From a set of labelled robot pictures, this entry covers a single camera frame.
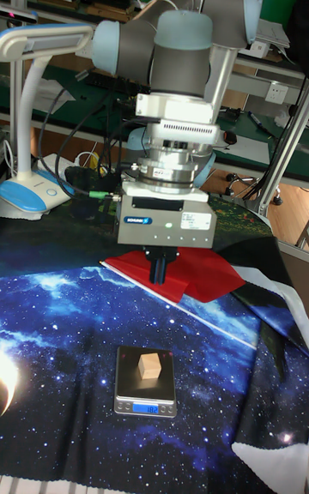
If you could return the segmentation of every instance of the red cloth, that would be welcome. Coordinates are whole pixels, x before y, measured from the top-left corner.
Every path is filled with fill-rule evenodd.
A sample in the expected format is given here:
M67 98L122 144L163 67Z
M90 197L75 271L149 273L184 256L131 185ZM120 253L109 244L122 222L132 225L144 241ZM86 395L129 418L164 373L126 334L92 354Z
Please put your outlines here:
M161 286L149 282L150 262L139 250L110 257L106 263L177 303L184 293L201 302L210 302L245 284L230 264L212 250L179 248L179 253L176 261L168 264L166 280Z

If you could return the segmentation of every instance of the white lamp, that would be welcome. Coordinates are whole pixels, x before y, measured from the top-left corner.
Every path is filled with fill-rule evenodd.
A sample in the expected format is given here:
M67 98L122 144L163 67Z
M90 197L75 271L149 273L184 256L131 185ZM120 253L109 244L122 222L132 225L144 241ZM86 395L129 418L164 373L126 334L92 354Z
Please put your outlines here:
M22 90L18 115L17 175L0 184L0 196L20 210L47 212L69 199L51 174L31 170L33 103L39 81L52 56L81 50L92 35L93 29L83 23L14 27L0 33L0 62L33 59Z

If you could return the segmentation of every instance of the small wooden block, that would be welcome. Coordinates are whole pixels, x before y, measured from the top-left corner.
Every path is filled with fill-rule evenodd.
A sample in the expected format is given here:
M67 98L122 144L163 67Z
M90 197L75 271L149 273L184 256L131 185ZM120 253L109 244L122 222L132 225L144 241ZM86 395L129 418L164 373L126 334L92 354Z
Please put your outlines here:
M141 355L138 361L138 370L142 380L153 380L161 373L161 363L158 353L146 353Z

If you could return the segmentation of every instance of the computer mouse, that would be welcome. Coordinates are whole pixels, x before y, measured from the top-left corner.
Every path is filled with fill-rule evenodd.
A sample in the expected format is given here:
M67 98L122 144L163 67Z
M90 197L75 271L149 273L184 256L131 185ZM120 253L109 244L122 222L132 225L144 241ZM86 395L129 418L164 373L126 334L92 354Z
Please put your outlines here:
M227 145L234 145L234 143L236 143L237 141L236 134L230 132L229 130L227 132L224 132L223 139L225 143L227 143Z

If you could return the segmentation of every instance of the green connector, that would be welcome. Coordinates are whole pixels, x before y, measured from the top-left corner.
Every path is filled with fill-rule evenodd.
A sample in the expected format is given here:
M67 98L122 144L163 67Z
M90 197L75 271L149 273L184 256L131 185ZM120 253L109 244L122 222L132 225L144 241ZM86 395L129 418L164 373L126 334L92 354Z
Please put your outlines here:
M89 196L92 199L104 199L106 195L109 195L106 191L89 191Z

